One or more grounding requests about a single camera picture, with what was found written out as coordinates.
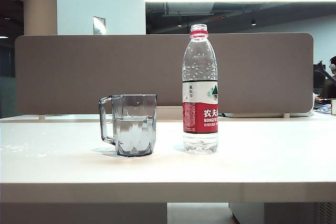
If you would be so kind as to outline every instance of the red label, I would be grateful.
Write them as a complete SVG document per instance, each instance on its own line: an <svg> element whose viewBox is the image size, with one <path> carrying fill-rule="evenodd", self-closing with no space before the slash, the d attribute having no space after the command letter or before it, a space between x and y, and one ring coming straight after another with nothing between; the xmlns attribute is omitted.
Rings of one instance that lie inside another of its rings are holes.
<svg viewBox="0 0 336 224"><path fill-rule="evenodd" d="M218 104L184 102L183 131L188 133L218 132Z"/></svg>

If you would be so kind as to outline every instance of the white desk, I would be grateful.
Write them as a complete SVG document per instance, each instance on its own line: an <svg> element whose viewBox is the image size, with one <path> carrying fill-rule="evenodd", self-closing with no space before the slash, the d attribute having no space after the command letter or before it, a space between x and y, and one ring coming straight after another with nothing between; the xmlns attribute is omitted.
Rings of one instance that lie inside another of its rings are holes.
<svg viewBox="0 0 336 224"><path fill-rule="evenodd" d="M159 122L154 153L124 158L98 122L1 120L1 202L336 201L335 125L222 119L218 152L191 155L182 123Z"/></svg>

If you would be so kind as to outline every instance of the gray mug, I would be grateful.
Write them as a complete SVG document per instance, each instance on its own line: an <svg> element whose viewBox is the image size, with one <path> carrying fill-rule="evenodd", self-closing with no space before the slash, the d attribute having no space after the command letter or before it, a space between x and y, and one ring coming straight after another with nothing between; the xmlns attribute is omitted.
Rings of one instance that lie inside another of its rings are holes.
<svg viewBox="0 0 336 224"><path fill-rule="evenodd" d="M111 101L113 136L107 136L105 103ZM99 100L100 130L103 141L115 145L117 154L146 156L153 152L156 139L156 94L118 94Z"/></svg>

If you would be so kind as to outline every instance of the headphones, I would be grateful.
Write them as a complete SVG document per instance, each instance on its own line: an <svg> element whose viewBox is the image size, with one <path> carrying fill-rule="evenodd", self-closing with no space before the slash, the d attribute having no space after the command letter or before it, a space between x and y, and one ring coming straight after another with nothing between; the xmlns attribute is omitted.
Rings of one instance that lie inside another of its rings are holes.
<svg viewBox="0 0 336 224"><path fill-rule="evenodd" d="M329 68L333 71L333 70L336 70L336 66L335 64L332 64L331 63L331 59L330 59L330 65L329 65Z"/></svg>

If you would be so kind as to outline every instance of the desk divider panel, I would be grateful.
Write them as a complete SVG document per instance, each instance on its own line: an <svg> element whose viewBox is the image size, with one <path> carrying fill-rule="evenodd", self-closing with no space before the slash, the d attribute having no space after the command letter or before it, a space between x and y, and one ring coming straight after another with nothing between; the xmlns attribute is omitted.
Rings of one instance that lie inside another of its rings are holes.
<svg viewBox="0 0 336 224"><path fill-rule="evenodd" d="M312 107L313 40L303 33L210 34L219 111L294 113ZM20 36L15 42L22 114L97 114L109 94L155 93L182 105L188 35Z"/></svg>

